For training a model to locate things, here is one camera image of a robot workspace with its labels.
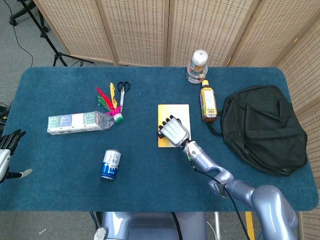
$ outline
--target tripod stand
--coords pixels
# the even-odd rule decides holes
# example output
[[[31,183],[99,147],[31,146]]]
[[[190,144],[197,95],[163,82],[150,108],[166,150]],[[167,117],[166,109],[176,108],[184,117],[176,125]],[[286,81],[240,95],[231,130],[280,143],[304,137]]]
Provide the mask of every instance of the tripod stand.
[[[70,56],[70,55],[67,55],[67,54],[64,54],[60,51],[58,51],[56,49],[56,47],[54,46],[54,44],[52,43],[52,41],[49,39],[48,35],[46,34],[46,32],[43,30],[43,28],[41,27],[41,25],[39,24],[39,22],[37,21],[37,19],[35,18],[35,16],[33,15],[33,13],[30,11],[30,9],[28,8],[27,4],[24,2],[24,1],[20,1],[21,4],[23,5],[23,7],[25,8],[25,10],[28,12],[28,14],[30,15],[30,17],[32,18],[32,20],[34,21],[35,25],[38,27],[38,29],[40,30],[41,32],[41,35],[40,37],[41,38],[44,38],[48,44],[50,45],[50,47],[52,48],[52,50],[54,51],[54,61],[53,61],[53,66],[56,66],[56,63],[57,63],[57,60],[60,60],[61,63],[63,64],[63,66],[65,67],[68,67],[68,65],[66,64],[66,62],[64,61],[63,59],[63,56],[64,57],[68,57],[68,58],[71,58],[71,59],[76,59],[76,60],[79,60],[80,61],[80,66],[82,67],[82,65],[84,64],[84,62],[87,62],[87,63],[91,63],[93,64],[92,61],[88,61],[88,60],[84,60],[82,58],[79,58],[79,57],[75,57],[75,56]]]

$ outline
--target metallic robot arm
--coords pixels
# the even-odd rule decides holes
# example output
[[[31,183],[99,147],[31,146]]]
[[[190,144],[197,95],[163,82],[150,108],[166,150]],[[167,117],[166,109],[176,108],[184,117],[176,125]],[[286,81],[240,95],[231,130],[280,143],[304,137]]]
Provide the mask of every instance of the metallic robot arm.
[[[25,131],[21,132],[21,129],[18,129],[9,135],[0,137],[0,184],[5,179],[21,179],[28,176],[32,172],[31,168],[25,170],[24,172],[9,171],[11,157],[18,146],[19,140],[25,134]]]
[[[181,122],[170,116],[159,126],[158,136],[167,137],[177,147],[183,147],[189,161],[203,173],[216,172],[217,181],[209,182],[210,189],[223,198],[229,194],[256,211],[261,222],[263,239],[295,240],[292,229],[298,225],[298,218],[281,191],[272,185],[254,188],[234,176],[225,168],[216,164],[195,141],[189,140],[188,130]]]

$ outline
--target blue table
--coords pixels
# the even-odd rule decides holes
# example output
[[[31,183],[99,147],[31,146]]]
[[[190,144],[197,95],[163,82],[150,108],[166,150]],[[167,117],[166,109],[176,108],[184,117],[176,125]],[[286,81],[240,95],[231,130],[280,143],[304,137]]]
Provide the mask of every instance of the blue table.
[[[232,203],[210,192],[205,176],[193,171],[181,148],[158,148],[158,104],[189,104],[192,139],[237,179],[254,187],[277,186],[297,211],[318,204],[310,165],[289,177],[272,176],[243,163],[202,122],[200,85],[185,79],[184,67],[34,67],[23,76],[5,134],[26,131],[10,170],[33,168],[23,179],[0,185],[0,210],[46,211],[233,211]],[[210,67],[218,108],[224,99],[252,85],[276,85],[290,99],[277,68]],[[47,133],[48,116],[104,111],[96,87],[130,81],[125,121],[104,131]],[[121,152],[115,180],[100,177],[107,149]],[[241,211],[247,208],[238,204]]]

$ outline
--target yellow notebook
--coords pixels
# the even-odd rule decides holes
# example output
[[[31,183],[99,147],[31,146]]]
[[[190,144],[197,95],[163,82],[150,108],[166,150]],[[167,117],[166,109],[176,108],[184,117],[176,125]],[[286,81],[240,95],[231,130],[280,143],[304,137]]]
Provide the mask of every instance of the yellow notebook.
[[[158,105],[158,126],[162,125],[162,122],[173,115],[176,119],[180,119],[182,125],[189,131],[190,139],[190,116],[189,116],[189,105],[188,104],[159,104]],[[175,148],[166,137],[158,137],[159,148]]]

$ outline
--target gray carpet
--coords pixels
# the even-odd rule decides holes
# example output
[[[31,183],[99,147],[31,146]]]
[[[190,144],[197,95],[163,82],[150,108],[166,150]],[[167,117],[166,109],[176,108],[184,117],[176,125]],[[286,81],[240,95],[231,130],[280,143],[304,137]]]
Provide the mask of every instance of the gray carpet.
[[[12,12],[22,8],[20,2],[7,0]],[[32,12],[39,19],[38,11]],[[0,0],[0,102],[10,104],[14,99],[22,73],[30,67],[31,57],[17,45],[13,28],[9,25],[10,11],[3,0]],[[33,55],[33,67],[52,66],[54,52],[48,43],[40,38],[40,32],[29,15],[17,19],[15,27],[20,44]],[[58,51],[67,53],[52,31],[48,33]],[[70,66],[76,61],[64,58]],[[88,67],[112,66],[109,63],[84,63]],[[214,226],[213,213],[207,213],[207,220]],[[257,238],[261,226],[257,216],[253,215],[255,237]],[[244,240],[246,236],[235,212],[220,213],[220,231],[223,240]],[[0,238],[2,240],[90,240],[95,233],[94,223],[88,212],[0,212]],[[208,239],[214,240],[211,228],[208,227]]]

